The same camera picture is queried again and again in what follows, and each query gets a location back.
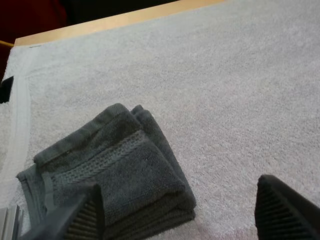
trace white towel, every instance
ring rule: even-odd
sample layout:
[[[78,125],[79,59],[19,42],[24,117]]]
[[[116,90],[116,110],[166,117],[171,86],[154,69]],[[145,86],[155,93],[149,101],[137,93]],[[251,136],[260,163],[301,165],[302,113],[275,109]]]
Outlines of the white towel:
[[[142,104],[197,199],[195,221],[153,239],[257,239],[261,174],[320,205],[319,12],[318,0],[229,0],[13,48],[6,76],[18,79],[23,134],[11,135],[9,149],[21,147],[6,161],[17,164],[1,174],[107,106]]]

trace gray towel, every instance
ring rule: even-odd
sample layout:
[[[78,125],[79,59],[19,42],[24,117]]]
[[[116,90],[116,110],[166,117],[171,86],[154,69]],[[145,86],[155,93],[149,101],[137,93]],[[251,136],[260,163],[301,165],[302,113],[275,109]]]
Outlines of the gray towel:
[[[19,173],[32,226],[84,183],[101,187],[105,239],[141,239],[192,220],[196,201],[158,124],[142,106],[108,107]]]

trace terry cloth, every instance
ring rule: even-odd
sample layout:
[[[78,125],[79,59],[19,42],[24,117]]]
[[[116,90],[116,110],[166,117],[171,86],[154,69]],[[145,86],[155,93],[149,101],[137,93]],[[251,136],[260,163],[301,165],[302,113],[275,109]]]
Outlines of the terry cloth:
[[[105,239],[141,239],[195,217],[195,197],[160,127],[142,106],[108,107],[18,174],[32,226],[87,182],[101,187]]]

